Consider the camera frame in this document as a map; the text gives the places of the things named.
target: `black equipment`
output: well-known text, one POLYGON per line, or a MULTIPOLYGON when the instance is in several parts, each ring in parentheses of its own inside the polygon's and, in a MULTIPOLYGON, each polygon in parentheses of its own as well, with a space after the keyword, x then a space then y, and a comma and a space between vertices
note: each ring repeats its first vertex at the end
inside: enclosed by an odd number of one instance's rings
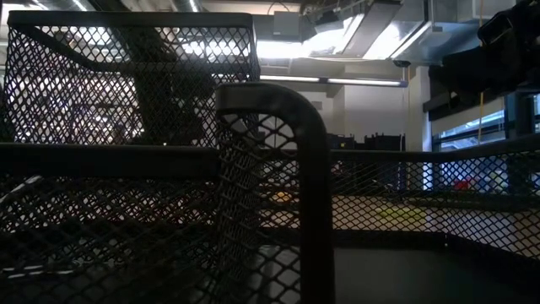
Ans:
POLYGON ((429 76, 464 100, 489 91, 503 95, 520 85, 540 84, 540 3, 519 2, 478 30, 482 45, 443 57, 429 76))

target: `red object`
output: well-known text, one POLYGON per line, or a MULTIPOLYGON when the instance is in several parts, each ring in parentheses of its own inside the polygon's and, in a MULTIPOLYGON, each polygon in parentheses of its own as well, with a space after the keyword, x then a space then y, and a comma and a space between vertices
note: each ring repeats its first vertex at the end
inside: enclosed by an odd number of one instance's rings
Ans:
POLYGON ((454 184, 454 190, 468 190, 469 181, 456 181, 454 184))

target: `metal mesh basket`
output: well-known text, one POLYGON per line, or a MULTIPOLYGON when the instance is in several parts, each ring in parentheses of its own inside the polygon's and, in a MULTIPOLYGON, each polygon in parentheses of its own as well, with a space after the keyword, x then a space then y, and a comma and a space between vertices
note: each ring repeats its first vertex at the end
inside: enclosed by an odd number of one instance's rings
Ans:
POLYGON ((13 12, 3 141, 215 147, 214 88, 259 79, 247 14, 13 12))
POLYGON ((218 96, 219 149, 0 144, 2 302, 332 303, 321 119, 276 86, 218 96))

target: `mesh fence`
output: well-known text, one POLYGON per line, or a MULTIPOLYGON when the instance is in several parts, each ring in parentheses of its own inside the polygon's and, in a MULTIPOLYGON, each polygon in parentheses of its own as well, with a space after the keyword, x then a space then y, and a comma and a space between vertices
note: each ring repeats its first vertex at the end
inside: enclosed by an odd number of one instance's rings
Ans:
POLYGON ((2 139, 214 147, 213 90, 258 80, 253 41, 249 26, 13 22, 2 139))
POLYGON ((406 154, 334 154, 334 229, 443 232, 539 259, 538 156, 406 162, 406 154))
POLYGON ((299 301, 296 153, 265 144, 285 126, 218 124, 218 180, 4 175, 2 302, 299 301))

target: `white wall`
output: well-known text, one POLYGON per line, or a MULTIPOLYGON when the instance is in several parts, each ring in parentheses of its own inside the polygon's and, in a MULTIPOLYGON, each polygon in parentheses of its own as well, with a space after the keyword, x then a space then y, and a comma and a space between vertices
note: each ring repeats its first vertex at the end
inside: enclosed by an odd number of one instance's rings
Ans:
POLYGON ((429 68, 417 67, 416 76, 409 82, 410 111, 405 128, 406 151, 431 151, 431 125, 423 104, 429 100, 429 68))
POLYGON ((344 91, 346 135, 353 134, 357 142, 363 143, 364 136, 371 134, 404 132, 407 107, 401 88, 346 86, 344 91))
POLYGON ((326 92, 299 92, 309 101, 322 102, 322 110, 318 110, 322 117, 322 121, 327 128, 327 133, 333 133, 334 121, 333 121, 333 99, 327 98, 326 92))
POLYGON ((345 86, 334 96, 333 124, 332 134, 345 134, 345 86))

